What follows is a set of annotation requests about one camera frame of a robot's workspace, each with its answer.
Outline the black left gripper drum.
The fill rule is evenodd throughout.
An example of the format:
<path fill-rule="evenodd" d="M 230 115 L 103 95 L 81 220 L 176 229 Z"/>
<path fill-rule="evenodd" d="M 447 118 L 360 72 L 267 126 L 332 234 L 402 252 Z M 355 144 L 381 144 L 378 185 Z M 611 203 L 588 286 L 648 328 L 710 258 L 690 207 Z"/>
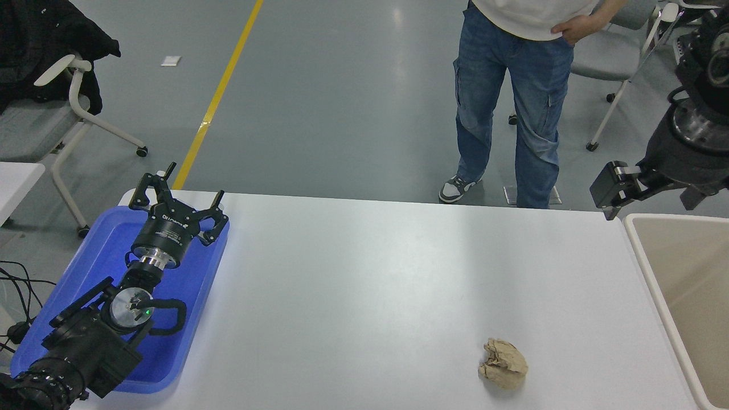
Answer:
<path fill-rule="evenodd" d="M 131 252 L 141 259 L 156 249 L 167 255 L 167 267 L 179 267 L 193 236 L 200 232 L 199 223 L 193 221 L 196 211 L 182 202 L 151 206 L 148 220 L 131 245 Z"/>

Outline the person's hand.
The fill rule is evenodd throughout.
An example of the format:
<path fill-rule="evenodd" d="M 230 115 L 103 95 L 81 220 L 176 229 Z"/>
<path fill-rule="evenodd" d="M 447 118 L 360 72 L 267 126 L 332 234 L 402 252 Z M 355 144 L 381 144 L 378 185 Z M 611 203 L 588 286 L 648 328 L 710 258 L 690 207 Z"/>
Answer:
<path fill-rule="evenodd" d="M 610 17 L 601 15 L 578 15 L 570 20 L 552 26 L 550 32 L 559 34 L 570 46 L 575 46 L 578 41 L 585 37 L 601 31 L 609 23 Z"/>

